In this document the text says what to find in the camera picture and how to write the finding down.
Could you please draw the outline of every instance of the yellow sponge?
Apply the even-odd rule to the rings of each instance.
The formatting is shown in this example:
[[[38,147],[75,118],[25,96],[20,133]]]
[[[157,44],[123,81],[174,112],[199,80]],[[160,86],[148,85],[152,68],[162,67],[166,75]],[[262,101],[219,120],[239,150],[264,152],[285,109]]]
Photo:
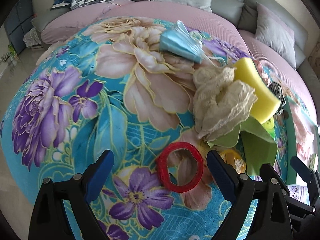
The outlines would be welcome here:
[[[252,59],[248,57],[238,60],[234,67],[235,80],[241,80],[255,89],[258,97],[251,108],[250,115],[257,119],[261,124],[269,120],[278,110],[280,100],[268,89],[261,79]]]

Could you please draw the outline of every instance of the blue gripper pad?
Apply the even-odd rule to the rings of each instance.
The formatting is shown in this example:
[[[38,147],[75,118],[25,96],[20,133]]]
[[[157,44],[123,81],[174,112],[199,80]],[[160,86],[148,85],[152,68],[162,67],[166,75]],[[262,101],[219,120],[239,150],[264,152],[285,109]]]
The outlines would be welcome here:
[[[235,185],[234,181],[228,175],[227,171],[221,165],[221,163],[219,162],[217,157],[212,152],[214,152],[214,151],[210,151],[207,154],[208,168],[209,168],[212,176],[214,177],[214,179],[215,179],[223,197],[225,198],[225,200],[228,200],[232,204],[234,204],[236,202],[236,195],[235,195],[236,185]]]
[[[304,182],[311,181],[311,171],[297,156],[291,158],[290,165]]]
[[[85,201],[90,204],[93,200],[96,200],[105,184],[107,177],[114,164],[114,154],[110,150],[105,150],[99,157],[95,164],[98,164],[95,173],[87,183],[86,194],[84,195]]]

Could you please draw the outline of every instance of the black leopard print fabric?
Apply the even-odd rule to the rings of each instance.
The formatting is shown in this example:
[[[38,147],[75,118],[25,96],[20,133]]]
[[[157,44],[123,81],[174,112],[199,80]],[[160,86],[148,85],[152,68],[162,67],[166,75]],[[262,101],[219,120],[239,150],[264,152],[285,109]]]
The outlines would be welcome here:
[[[282,88],[279,83],[272,82],[271,85],[269,86],[269,89],[281,101],[281,104],[278,110],[276,111],[276,115],[281,115],[283,113],[283,109],[285,105],[285,98],[283,96]]]

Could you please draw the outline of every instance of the dark cabinet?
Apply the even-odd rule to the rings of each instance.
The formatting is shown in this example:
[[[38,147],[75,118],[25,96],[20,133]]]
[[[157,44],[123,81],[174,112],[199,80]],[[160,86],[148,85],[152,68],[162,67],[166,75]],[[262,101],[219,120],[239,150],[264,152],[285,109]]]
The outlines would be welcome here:
[[[17,54],[20,54],[26,47],[23,42],[23,36],[33,28],[32,19],[32,0],[19,0],[4,22],[9,41]]]

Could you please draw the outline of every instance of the pink bed sheet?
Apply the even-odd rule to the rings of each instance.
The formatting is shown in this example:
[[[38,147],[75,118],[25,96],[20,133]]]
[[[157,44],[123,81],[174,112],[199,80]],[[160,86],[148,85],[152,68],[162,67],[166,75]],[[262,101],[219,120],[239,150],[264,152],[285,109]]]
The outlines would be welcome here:
[[[107,12],[105,16],[141,16],[170,22],[180,20],[187,27],[207,32],[249,53],[246,44],[232,23],[214,13],[188,5],[172,2],[141,1],[113,9]]]
[[[130,0],[114,0],[77,8],[60,16],[47,25],[41,39],[47,44],[65,41],[84,27],[106,18],[105,14],[117,7],[135,3]]]
[[[282,82],[285,82],[306,104],[311,119],[317,123],[316,108],[306,84],[299,73],[293,69],[278,53],[254,38],[254,34],[239,30],[251,55],[263,65],[269,67]]]

